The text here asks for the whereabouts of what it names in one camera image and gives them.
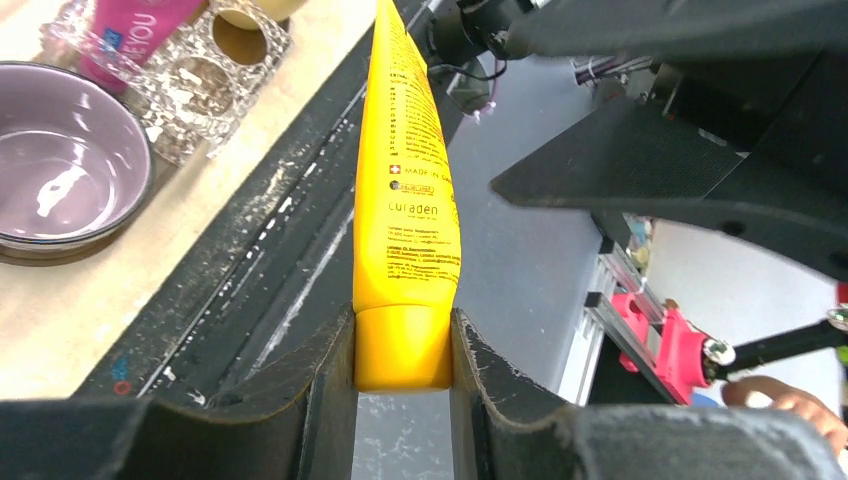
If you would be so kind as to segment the purple translucent cup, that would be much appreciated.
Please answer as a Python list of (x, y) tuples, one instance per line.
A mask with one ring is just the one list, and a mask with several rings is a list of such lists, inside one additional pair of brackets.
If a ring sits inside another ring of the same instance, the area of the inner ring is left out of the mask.
[(88, 246), (125, 226), (152, 191), (139, 119), (83, 76), (1, 64), (1, 244), (37, 253)]

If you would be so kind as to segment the clear glass toothbrush holder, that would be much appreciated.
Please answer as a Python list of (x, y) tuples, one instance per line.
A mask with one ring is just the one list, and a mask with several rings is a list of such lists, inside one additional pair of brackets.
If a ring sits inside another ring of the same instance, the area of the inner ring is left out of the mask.
[(139, 64), (94, 30), (91, 1), (67, 1), (41, 28), (37, 61), (105, 72), (141, 120), (158, 157), (175, 166), (225, 144), (271, 83), (292, 45), (252, 1), (212, 1)]

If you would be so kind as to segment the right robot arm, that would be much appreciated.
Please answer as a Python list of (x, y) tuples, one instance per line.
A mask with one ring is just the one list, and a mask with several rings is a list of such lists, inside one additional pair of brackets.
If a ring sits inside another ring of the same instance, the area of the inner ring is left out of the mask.
[(657, 67), (492, 180), (508, 202), (715, 230), (847, 278), (843, 1), (447, 1), (419, 38), (439, 70), (599, 58)]

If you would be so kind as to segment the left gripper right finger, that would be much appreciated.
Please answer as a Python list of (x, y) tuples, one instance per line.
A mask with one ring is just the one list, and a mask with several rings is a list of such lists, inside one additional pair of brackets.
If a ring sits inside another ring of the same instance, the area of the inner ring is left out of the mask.
[(757, 409), (573, 405), (451, 314), (450, 418), (458, 479), (840, 479), (800, 418)]

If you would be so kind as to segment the pink clamp fixture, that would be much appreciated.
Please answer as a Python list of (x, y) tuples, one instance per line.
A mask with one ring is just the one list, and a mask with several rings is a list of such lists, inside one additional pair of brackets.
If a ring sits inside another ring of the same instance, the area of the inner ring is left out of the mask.
[(649, 371), (679, 404), (691, 404), (696, 390), (709, 387), (718, 369), (736, 360), (732, 345), (693, 327), (677, 309), (666, 311), (662, 325), (655, 327), (634, 294), (615, 294), (612, 306), (637, 344), (647, 349)]

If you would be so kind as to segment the yellow mug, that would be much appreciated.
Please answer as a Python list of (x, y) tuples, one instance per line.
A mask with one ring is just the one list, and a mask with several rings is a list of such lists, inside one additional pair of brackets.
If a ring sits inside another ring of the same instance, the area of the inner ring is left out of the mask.
[[(307, 0), (254, 0), (253, 3), (270, 19), (277, 23), (288, 20), (301, 9)], [(258, 24), (246, 14), (227, 10), (220, 16), (229, 24), (243, 30), (258, 30)]]

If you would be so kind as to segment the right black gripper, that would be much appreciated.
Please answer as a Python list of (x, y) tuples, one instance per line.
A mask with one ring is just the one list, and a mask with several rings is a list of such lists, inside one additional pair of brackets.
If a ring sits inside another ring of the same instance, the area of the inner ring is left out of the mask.
[(678, 62), (495, 177), (507, 202), (715, 230), (847, 279), (847, 54)]

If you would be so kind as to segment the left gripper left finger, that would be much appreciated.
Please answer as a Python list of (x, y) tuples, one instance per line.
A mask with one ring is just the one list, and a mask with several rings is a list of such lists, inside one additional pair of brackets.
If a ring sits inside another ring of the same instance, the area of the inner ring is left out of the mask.
[(153, 396), (5, 401), (5, 479), (347, 479), (353, 313), (205, 408)]

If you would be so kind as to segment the person hand at edge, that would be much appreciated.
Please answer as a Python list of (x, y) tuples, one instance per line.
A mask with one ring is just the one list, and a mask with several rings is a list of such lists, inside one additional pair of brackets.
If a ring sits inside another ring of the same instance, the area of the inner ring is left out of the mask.
[(830, 444), (836, 456), (847, 446), (847, 426), (821, 400), (809, 392), (768, 376), (748, 376), (725, 383), (721, 396), (727, 406), (742, 407), (759, 392), (771, 399), (772, 409), (791, 412), (813, 425)]

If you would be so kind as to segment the yellow toothpaste tube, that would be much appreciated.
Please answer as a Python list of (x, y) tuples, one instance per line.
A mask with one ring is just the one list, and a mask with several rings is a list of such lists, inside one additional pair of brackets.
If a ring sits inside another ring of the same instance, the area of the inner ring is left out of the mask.
[(461, 262), (451, 169), (427, 66), (395, 4), (381, 1), (353, 212), (358, 390), (451, 385), (450, 316)]

